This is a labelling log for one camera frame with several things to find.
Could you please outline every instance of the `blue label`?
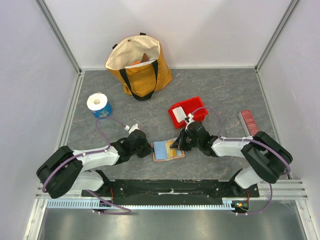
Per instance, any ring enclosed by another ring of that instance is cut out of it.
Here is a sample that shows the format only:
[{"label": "blue label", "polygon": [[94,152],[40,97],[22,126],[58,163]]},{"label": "blue label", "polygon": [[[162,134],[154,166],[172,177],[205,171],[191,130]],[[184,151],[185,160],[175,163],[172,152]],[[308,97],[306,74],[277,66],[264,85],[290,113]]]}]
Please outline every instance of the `blue label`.
[{"label": "blue label", "polygon": [[112,113],[112,107],[111,107],[111,105],[110,105],[110,103],[108,101],[104,108],[102,108],[100,110],[97,110],[97,111],[92,111],[91,110],[91,112],[93,113],[93,115],[96,118],[110,116],[111,113]]}]

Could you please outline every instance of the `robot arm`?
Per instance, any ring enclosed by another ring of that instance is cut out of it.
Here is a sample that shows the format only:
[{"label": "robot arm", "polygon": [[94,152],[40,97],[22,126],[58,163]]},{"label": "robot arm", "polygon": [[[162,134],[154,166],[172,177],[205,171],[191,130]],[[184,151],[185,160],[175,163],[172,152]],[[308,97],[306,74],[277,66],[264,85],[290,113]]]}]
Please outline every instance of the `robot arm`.
[{"label": "robot arm", "polygon": [[132,155],[144,158],[153,152],[146,134],[135,124],[129,129],[128,137],[112,142],[109,148],[106,146],[91,150],[71,150],[68,146],[60,147],[37,170],[36,175],[43,184],[49,179],[45,188],[53,199],[72,190],[96,191],[108,178],[101,171],[87,170],[125,163]]},{"label": "robot arm", "polygon": [[210,135],[201,122],[194,121],[192,118],[193,115],[189,114],[186,118],[186,128],[181,130],[171,148],[183,151],[199,148],[206,156],[245,158],[250,167],[241,169],[230,180],[231,184],[241,189],[247,189],[262,181],[274,184],[286,170],[285,164],[277,156],[253,142],[261,143],[274,150],[287,165],[293,160],[291,154],[265,132],[259,131],[254,136],[241,138],[219,137]]}]

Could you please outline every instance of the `paper towel roll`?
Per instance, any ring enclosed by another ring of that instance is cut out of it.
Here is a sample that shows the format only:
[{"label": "paper towel roll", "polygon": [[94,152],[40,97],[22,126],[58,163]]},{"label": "paper towel roll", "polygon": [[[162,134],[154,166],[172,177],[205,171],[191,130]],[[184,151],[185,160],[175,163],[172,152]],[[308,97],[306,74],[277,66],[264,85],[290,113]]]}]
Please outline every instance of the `paper towel roll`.
[{"label": "paper towel roll", "polygon": [[101,92],[92,94],[86,101],[86,105],[96,118],[110,116],[112,113],[112,107],[107,96]]}]

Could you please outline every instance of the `bag handle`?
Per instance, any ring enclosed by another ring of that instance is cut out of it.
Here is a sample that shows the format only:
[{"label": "bag handle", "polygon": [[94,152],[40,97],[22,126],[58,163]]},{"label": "bag handle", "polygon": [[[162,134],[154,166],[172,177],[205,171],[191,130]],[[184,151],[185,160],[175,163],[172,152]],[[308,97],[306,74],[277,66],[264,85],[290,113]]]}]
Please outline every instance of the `bag handle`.
[{"label": "bag handle", "polygon": [[132,96],[135,99],[139,100],[139,101],[145,101],[145,100],[150,99],[152,94],[156,90],[157,81],[158,81],[158,60],[153,61],[151,64],[152,64],[152,67],[153,67],[153,70],[154,70],[154,75],[155,75],[155,85],[154,85],[154,89],[151,92],[149,92],[147,95],[145,95],[145,96],[138,96],[137,94],[135,94],[131,89],[131,84],[130,84],[126,69],[123,68],[123,69],[119,70],[119,72],[121,74],[121,77],[123,78],[125,84],[127,85],[127,87],[129,88],[130,92],[132,93]]}]

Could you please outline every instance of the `red tray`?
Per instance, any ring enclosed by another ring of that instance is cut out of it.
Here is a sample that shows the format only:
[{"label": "red tray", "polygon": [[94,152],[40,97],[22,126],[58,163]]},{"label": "red tray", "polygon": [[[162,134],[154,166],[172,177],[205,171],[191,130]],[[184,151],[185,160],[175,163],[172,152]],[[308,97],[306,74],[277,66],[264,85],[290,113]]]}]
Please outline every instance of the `red tray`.
[{"label": "red tray", "polygon": [[[172,111],[173,109],[175,109],[177,107],[182,107],[182,109],[185,112],[185,115],[188,116],[188,114],[192,113],[194,110],[196,110],[200,107],[203,107],[203,106],[204,106],[204,103],[202,102],[202,100],[199,96],[195,96],[193,98],[190,98],[190,99],[180,101],[180,102],[173,104],[172,107],[170,107],[170,109],[168,110],[168,113],[172,119],[174,127],[176,129],[184,128],[187,124],[185,121],[182,121],[182,122],[177,121],[177,119],[174,115],[174,112]],[[207,109],[205,109],[205,108],[200,109],[194,113],[193,120],[201,122],[201,121],[205,120],[205,117],[207,114],[209,114]]]}]

